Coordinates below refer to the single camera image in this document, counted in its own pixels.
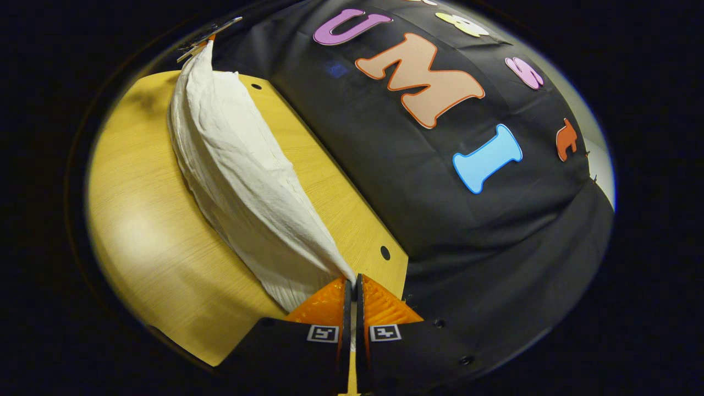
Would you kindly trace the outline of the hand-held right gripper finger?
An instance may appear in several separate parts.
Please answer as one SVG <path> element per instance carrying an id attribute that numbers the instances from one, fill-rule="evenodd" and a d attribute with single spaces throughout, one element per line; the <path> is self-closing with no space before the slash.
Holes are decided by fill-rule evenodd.
<path id="1" fill-rule="evenodd" d="M 283 319 L 260 318 L 218 365 L 236 395 L 337 395 L 349 389 L 352 286 L 337 278 Z"/>
<path id="2" fill-rule="evenodd" d="M 356 387 L 361 394 L 451 394 L 493 370 L 445 317 L 424 318 L 370 276 L 355 285 Z"/>

